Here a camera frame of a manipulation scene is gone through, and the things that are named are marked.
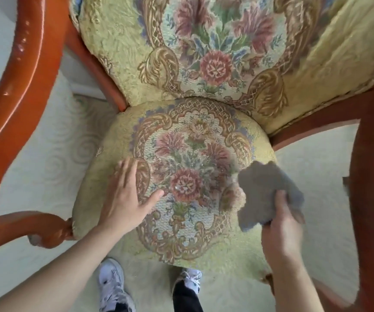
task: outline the foot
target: foot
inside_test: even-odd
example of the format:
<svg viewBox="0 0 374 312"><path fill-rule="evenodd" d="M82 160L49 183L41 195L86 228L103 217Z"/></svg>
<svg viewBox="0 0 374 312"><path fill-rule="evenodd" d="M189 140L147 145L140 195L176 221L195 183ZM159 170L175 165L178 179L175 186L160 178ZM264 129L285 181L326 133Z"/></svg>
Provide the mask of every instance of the foot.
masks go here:
<svg viewBox="0 0 374 312"><path fill-rule="evenodd" d="M181 274L178 276L175 284L178 284L180 281L184 281L184 285L193 290L196 294L199 294L200 291L200 279L203 276L200 270L192 268L183 268Z"/></svg>
<svg viewBox="0 0 374 312"><path fill-rule="evenodd" d="M114 311L116 304L124 304L129 312L136 312L132 298L123 290L123 269L117 261L105 259L99 266L100 312Z"/></svg>

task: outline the black pants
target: black pants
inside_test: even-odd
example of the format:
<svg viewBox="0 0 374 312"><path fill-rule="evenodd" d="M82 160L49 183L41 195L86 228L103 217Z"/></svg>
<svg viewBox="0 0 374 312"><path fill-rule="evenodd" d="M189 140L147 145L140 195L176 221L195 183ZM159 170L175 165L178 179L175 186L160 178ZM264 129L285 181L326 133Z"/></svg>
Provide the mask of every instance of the black pants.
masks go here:
<svg viewBox="0 0 374 312"><path fill-rule="evenodd" d="M179 281L172 294L174 312L203 312L199 298L196 293L184 285L184 281ZM128 312L125 304L118 303L114 312Z"/></svg>

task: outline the yellow fabric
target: yellow fabric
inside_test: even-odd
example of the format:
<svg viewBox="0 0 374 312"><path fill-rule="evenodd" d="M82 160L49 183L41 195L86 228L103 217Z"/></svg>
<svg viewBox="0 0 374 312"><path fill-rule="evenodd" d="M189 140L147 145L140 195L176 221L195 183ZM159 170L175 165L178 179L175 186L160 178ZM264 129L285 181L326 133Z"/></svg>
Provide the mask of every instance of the yellow fabric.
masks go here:
<svg viewBox="0 0 374 312"><path fill-rule="evenodd" d="M132 106L204 96L273 134L374 84L374 0L83 0L78 21Z"/></svg>
<svg viewBox="0 0 374 312"><path fill-rule="evenodd" d="M73 208L77 239L97 224L108 176L128 155L139 159L140 199L158 188L166 195L123 237L120 251L183 267L265 276L269 267L261 227L243 233L236 215L245 202L238 171L253 160L276 161L267 135L254 120L203 98L144 103L117 115Z"/></svg>

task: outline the white sneaker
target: white sneaker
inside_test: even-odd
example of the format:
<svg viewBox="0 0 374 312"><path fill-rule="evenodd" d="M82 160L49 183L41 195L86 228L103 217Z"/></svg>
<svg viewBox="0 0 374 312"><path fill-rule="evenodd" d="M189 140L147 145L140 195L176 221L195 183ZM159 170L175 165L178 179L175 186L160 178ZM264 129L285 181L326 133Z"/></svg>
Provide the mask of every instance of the white sneaker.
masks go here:
<svg viewBox="0 0 374 312"><path fill-rule="evenodd" d="M199 294L200 279L202 276L203 276L203 273L200 270L192 269L192 268L183 268L183 270L181 271L181 274L178 276L177 280L175 281L174 288L178 282L180 282L181 280L184 280L184 285L187 288L193 290L196 294Z"/></svg>
<svg viewBox="0 0 374 312"><path fill-rule="evenodd" d="M136 312L132 298L123 290L123 269L114 259L107 258L99 266L100 312L114 311L117 303Z"/></svg>

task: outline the cleaning cloth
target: cleaning cloth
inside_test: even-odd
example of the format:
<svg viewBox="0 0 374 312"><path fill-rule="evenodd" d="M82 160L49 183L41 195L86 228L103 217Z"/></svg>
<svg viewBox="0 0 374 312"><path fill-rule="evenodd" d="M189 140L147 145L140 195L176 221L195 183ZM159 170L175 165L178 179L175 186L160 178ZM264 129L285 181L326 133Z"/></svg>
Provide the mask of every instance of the cleaning cloth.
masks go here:
<svg viewBox="0 0 374 312"><path fill-rule="evenodd" d="M304 195L295 183L274 162L254 161L238 175L239 186L246 194L246 203L238 211L239 227L243 232L257 223L267 224L275 217L275 192L285 190L291 212L301 212Z"/></svg>

